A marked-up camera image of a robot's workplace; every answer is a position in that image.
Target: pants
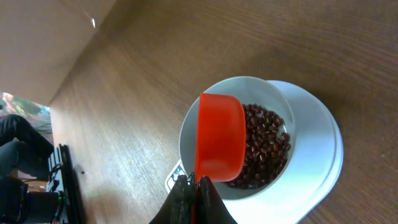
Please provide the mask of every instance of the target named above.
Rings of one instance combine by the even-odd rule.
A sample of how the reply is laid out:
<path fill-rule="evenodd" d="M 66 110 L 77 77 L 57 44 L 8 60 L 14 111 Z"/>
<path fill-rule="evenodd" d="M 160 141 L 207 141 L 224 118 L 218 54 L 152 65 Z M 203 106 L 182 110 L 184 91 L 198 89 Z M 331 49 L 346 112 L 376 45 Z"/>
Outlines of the pants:
<path fill-rule="evenodd" d="M 52 152 L 51 143 L 25 118 L 14 114 L 0 118 L 0 178 L 19 169 L 45 180 L 49 172 L 47 161 Z"/>

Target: wooden tabletop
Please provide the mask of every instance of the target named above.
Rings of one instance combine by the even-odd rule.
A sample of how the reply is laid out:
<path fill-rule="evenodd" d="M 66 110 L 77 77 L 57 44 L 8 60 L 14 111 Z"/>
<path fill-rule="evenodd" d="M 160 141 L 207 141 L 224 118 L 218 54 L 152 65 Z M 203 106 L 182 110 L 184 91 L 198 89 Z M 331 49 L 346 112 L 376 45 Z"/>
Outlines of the wooden tabletop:
<path fill-rule="evenodd" d="M 185 113 L 239 75 L 305 88 L 340 127 L 340 178 L 302 223 L 398 223 L 397 12 L 390 0 L 116 3 L 50 105 L 55 142 L 85 171 L 88 223 L 148 223 Z"/>

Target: adzuki bean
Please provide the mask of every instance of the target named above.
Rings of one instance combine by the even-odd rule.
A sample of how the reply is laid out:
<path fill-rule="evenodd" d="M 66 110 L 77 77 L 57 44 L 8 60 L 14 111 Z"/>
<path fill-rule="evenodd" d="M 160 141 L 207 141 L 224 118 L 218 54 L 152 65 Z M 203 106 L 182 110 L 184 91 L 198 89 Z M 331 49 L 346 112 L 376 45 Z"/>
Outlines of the adzuki bean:
<path fill-rule="evenodd" d="M 284 120 L 257 104 L 243 105 L 246 153 L 241 173 L 226 182 L 231 188 L 258 189 L 271 183 L 287 163 L 290 135 L 278 134 Z"/>

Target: white kitchen scale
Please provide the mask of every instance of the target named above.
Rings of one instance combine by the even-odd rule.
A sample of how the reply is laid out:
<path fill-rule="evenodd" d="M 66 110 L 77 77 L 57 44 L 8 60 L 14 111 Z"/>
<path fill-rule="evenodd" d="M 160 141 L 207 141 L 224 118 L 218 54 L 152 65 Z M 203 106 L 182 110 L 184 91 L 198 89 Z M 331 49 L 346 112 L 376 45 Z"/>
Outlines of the white kitchen scale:
<path fill-rule="evenodd" d="M 283 174 L 266 190 L 239 200 L 223 200 L 238 223 L 297 223 L 320 203 L 336 184 L 343 165 L 343 141 L 326 106 L 303 88 L 269 81 L 286 97 L 295 118 L 295 150 Z M 167 176 L 168 192 L 181 160 Z"/>

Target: wooden table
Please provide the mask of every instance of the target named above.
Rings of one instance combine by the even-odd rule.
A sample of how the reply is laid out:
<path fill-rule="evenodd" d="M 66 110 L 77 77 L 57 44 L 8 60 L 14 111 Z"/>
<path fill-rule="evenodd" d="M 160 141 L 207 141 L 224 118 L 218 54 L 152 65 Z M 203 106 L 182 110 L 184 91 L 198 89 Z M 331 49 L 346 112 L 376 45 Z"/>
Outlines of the wooden table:
<path fill-rule="evenodd" d="M 185 113 L 238 75 L 302 86 L 340 126 L 340 178 L 302 223 L 397 223 L 397 12 L 388 0 L 118 2 L 50 105 L 55 142 L 85 171 L 88 223 L 148 223 Z"/>

